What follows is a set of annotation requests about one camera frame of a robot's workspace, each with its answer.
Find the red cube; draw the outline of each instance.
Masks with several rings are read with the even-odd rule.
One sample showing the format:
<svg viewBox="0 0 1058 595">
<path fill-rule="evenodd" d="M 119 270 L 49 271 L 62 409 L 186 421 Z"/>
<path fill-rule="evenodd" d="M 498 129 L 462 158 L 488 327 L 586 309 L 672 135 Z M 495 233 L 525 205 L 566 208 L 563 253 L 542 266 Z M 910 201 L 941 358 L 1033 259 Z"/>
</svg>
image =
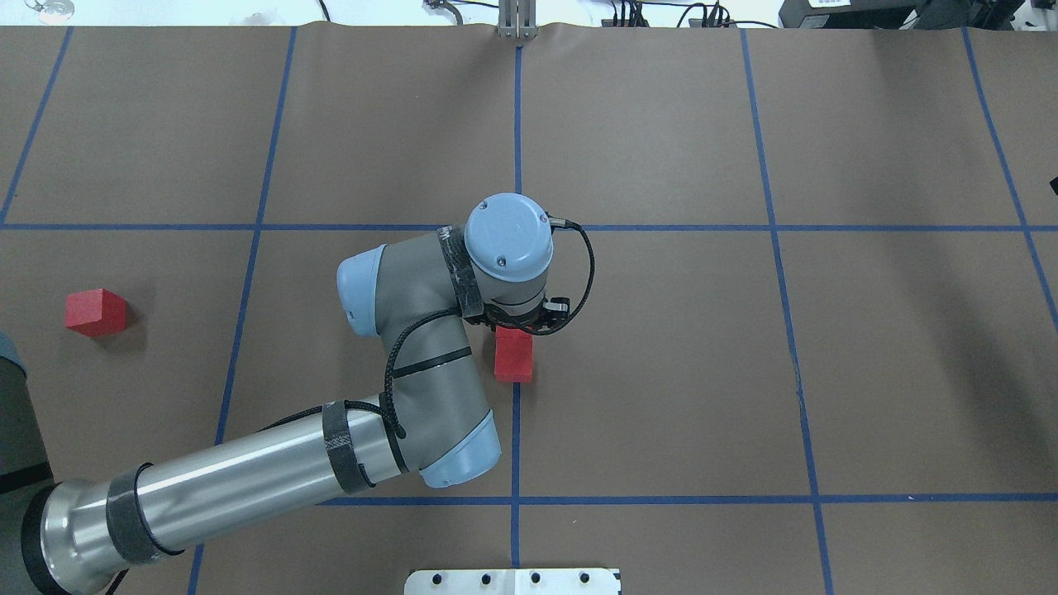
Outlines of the red cube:
<svg viewBox="0 0 1058 595">
<path fill-rule="evenodd" d="M 106 289 L 71 293 L 67 295 L 66 327 L 86 337 L 121 332 L 127 307 L 121 295 Z"/>
<path fill-rule="evenodd" d="M 500 382 L 532 382 L 532 335 L 497 326 L 493 373 Z"/>
</svg>

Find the gray equipment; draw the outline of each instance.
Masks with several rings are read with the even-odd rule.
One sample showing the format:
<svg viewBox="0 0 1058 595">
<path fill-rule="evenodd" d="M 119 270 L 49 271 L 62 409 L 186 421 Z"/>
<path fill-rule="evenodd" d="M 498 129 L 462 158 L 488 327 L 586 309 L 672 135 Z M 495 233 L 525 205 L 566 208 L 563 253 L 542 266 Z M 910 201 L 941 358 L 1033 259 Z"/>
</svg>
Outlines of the gray equipment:
<svg viewBox="0 0 1058 595">
<path fill-rule="evenodd" d="M 571 312 L 544 292 L 553 228 L 580 232 L 591 263 Z M 103 483 L 54 484 L 24 369 L 0 333 L 0 593 L 96 593 L 130 566 L 411 469 L 432 487 L 485 473 L 499 440 L 460 319 L 552 333 L 583 307 L 594 270 L 580 226 L 522 195 L 489 197 L 464 227 L 339 267 L 350 324 L 389 351 L 380 395 L 313 408 Z"/>
</svg>

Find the round blue cap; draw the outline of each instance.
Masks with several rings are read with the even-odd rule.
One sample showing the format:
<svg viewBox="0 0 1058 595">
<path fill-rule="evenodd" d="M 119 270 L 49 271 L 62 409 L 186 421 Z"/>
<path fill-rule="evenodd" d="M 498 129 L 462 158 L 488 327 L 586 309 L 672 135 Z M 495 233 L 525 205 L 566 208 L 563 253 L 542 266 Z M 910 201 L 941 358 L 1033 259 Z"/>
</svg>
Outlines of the round blue cap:
<svg viewBox="0 0 1058 595">
<path fill-rule="evenodd" d="M 492 469 L 499 461 L 499 436 L 492 410 L 452 450 L 419 471 L 432 488 L 446 488 L 469 482 Z"/>
<path fill-rule="evenodd" d="M 22 365 L 22 361 L 18 359 L 18 349 L 15 348 L 15 342 L 11 340 L 10 337 L 0 330 L 0 358 L 8 360 L 11 363 L 22 368 L 22 374 L 25 374 L 25 366 Z"/>
<path fill-rule="evenodd" d="M 378 337 L 375 327 L 375 288 L 379 281 L 379 263 L 386 245 L 346 258 L 338 267 L 338 296 L 342 300 L 345 318 L 361 337 Z"/>
<path fill-rule="evenodd" d="M 551 222 L 528 196 L 504 193 L 482 200 L 463 230 L 477 268 L 511 283 L 536 278 L 551 264 Z"/>
</svg>

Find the white mounting plate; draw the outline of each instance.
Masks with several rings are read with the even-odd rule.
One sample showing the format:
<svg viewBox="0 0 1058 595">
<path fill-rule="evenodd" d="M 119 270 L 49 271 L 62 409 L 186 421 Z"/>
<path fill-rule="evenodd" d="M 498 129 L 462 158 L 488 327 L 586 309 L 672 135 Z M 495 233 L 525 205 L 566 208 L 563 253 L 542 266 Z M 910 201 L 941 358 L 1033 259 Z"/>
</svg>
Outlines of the white mounting plate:
<svg viewBox="0 0 1058 595">
<path fill-rule="evenodd" d="M 581 575 L 588 580 L 583 582 Z M 404 595 L 621 595 L 618 569 L 482 569 L 416 571 Z"/>
</svg>

